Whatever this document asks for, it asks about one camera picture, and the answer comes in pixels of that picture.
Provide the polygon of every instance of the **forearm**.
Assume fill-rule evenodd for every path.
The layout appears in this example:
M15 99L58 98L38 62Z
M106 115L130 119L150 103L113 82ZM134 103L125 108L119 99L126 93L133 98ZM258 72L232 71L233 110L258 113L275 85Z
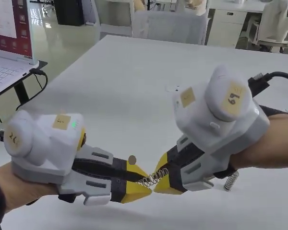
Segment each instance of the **forearm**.
M10 163L0 167L0 188L6 199L6 213L42 196L57 193L53 185L29 183L16 177Z

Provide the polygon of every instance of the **white tabletop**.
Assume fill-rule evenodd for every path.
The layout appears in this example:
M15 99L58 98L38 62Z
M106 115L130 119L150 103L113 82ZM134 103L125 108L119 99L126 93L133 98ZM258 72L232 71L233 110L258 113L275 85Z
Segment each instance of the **white tabletop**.
M245 0L243 4L237 4L234 0L210 0L211 9L253 13L262 13L265 4L259 0Z
M87 143L151 173L180 132L170 92L205 81L219 64L246 79L288 72L288 56L107 36L24 107L29 112L81 113ZM288 110L288 80L276 79L258 102ZM0 143L0 164L8 160ZM45 197L9 213L4 230L279 230L288 229L288 169L240 171L230 193L215 187L183 195L152 194L133 203L85 207Z

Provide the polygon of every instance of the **drawer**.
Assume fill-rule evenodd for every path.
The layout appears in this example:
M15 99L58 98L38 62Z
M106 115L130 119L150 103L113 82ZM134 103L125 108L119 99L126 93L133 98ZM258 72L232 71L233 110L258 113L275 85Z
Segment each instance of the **drawer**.
M247 12L216 10L213 20L221 23L244 24Z
M235 48L243 24L213 22L208 46L221 46Z

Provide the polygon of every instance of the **coiled spring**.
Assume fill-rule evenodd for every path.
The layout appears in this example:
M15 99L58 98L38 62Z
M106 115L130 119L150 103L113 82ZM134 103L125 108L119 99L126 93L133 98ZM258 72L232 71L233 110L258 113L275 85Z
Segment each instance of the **coiled spring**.
M224 185L224 189L229 192L238 177L239 177L239 172L235 171L230 177L227 178L225 185Z
M149 188L157 184L166 175L168 175L167 168L159 169L157 172L149 175L148 177L144 177L143 179L139 180L138 183Z

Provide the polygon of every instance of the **hand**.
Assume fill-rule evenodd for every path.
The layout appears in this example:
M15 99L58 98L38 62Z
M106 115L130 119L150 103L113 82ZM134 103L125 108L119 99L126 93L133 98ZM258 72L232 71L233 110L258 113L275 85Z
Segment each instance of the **hand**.
M6 213L42 196L57 194L54 185L25 182L15 176L12 173L11 163L0 167L0 188L6 199Z
M256 144L231 156L235 169L288 168L288 115L270 116L269 120L268 131Z

